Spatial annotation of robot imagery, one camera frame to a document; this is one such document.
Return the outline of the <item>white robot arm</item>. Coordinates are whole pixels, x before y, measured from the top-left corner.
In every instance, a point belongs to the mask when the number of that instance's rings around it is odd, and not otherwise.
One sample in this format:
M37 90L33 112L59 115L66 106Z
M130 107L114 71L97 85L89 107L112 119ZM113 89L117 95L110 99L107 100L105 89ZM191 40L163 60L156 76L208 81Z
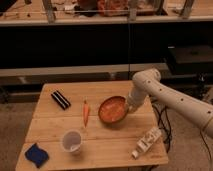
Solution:
M135 112L146 96L152 95L213 138L213 105L169 88L160 79L161 74L155 68L135 73L133 87L126 97L126 110Z

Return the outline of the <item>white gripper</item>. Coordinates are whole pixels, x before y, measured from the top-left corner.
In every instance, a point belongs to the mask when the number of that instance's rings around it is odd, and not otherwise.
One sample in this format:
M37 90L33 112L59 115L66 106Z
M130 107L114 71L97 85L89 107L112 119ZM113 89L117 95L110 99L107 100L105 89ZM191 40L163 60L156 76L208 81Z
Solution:
M125 101L125 112L134 113L140 106L142 102L138 99L133 98L131 95L126 97Z

